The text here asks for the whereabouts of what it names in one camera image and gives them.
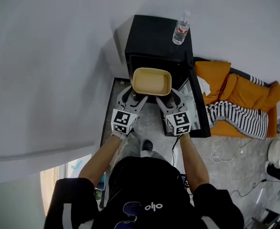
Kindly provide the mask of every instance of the black t-shirt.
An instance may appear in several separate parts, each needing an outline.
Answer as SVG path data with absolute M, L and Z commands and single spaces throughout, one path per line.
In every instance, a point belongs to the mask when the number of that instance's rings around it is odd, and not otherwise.
M 220 229 L 244 227 L 243 216 L 227 190 L 200 185 L 193 207 L 179 171 L 161 159 L 119 161 L 109 178 L 109 200 L 101 212 L 93 192 L 93 184 L 85 178 L 58 180 L 44 228 L 77 229 L 94 219 L 93 229 L 205 229 L 202 217 L 209 217 Z

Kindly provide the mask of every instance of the gray pants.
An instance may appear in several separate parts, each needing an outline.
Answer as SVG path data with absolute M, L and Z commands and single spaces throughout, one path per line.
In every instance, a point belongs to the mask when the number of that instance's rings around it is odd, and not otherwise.
M 140 141 L 135 132 L 129 134 L 128 139 L 124 144 L 122 151 L 116 158 L 114 166 L 117 164 L 117 162 L 119 162 L 120 160 L 128 156 L 151 157 L 151 158 L 158 158 L 167 161 L 162 155 L 160 155 L 156 151 L 148 151 L 148 150 L 141 151 Z

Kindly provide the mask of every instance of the bottle cap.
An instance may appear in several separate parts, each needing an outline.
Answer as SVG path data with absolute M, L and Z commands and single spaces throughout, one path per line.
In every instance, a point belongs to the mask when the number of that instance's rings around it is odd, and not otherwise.
M 190 17 L 190 16 L 191 16 L 191 13 L 190 13 L 189 10 L 185 10 L 183 13 L 184 13 L 184 15 L 185 15 L 186 17 Z

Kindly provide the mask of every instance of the black sleeve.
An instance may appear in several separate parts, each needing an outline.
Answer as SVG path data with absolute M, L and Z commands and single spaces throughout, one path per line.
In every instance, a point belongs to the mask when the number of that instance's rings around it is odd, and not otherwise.
M 211 184 L 202 184 L 193 196 L 194 207 L 202 215 L 210 217 L 220 228 L 244 228 L 241 211 L 231 200 L 227 190 L 218 190 Z
M 94 186 L 86 178 L 65 178 L 56 182 L 51 204 L 45 219 L 44 229 L 63 228 L 64 204 L 71 206 L 73 229 L 93 219 L 97 213 L 97 201 L 94 198 Z

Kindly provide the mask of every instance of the orange sofa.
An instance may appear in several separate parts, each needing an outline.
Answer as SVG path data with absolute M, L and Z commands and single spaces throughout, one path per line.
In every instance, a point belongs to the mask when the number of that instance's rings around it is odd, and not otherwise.
M 268 113 L 269 126 L 267 137 L 277 135 L 277 102 L 280 101 L 280 85 L 264 83 L 259 86 L 252 83 L 250 76 L 231 68 L 228 62 L 197 61 L 196 74 L 210 85 L 211 93 L 203 94 L 205 104 L 227 100 L 244 108 L 260 109 Z M 226 121 L 218 121 L 210 130 L 211 135 L 247 137 Z

